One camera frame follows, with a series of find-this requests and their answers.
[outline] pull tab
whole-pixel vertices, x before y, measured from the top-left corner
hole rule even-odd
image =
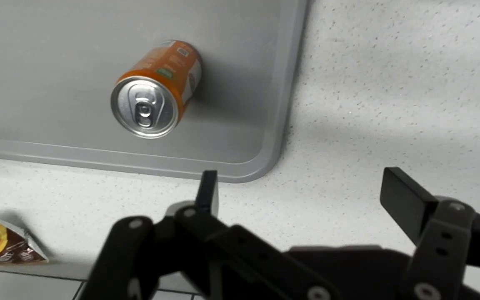
[[[153,109],[148,104],[148,99],[136,99],[136,107],[135,107],[135,122],[138,127],[151,127],[153,125]]]

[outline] orange soda can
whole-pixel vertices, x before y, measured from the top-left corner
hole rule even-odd
[[[111,112],[141,139],[161,139],[181,120],[201,79],[196,50],[180,40],[146,54],[111,92]]]

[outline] white countertop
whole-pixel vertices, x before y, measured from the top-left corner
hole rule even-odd
[[[283,155],[220,185],[220,219],[275,247],[411,244],[378,204],[383,167],[480,212],[480,2],[311,0]],[[0,160],[0,215],[60,262],[91,264],[111,224],[163,217],[198,182]],[[480,289],[480,274],[468,284]]]

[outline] food wrapper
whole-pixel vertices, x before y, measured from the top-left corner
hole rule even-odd
[[[0,265],[23,264],[48,264],[48,259],[23,229],[0,220]]]

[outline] gray tray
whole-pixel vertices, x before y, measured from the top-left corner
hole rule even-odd
[[[0,159],[246,182],[280,154],[306,0],[0,2]],[[116,124],[116,77],[186,40],[203,82],[176,130]]]

